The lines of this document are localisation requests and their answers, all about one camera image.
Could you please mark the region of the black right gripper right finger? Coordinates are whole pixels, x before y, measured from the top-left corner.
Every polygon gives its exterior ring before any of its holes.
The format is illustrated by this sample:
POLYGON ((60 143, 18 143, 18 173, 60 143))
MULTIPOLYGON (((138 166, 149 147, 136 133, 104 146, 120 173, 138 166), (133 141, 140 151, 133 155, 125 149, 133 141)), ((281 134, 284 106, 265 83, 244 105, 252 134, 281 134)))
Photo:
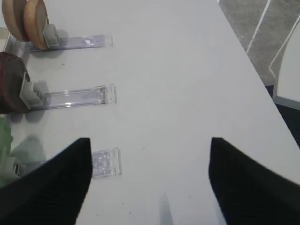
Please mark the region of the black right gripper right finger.
POLYGON ((223 138, 210 146, 209 180, 228 225, 298 225, 300 187, 223 138))

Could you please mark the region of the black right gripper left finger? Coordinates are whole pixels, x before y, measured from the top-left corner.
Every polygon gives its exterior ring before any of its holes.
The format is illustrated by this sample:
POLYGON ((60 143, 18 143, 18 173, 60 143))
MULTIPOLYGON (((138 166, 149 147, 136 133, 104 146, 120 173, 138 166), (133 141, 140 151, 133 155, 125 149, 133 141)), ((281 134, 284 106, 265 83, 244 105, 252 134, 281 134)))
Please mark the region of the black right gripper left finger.
POLYGON ((89 138, 0 190, 2 225, 74 225, 92 178, 89 138))

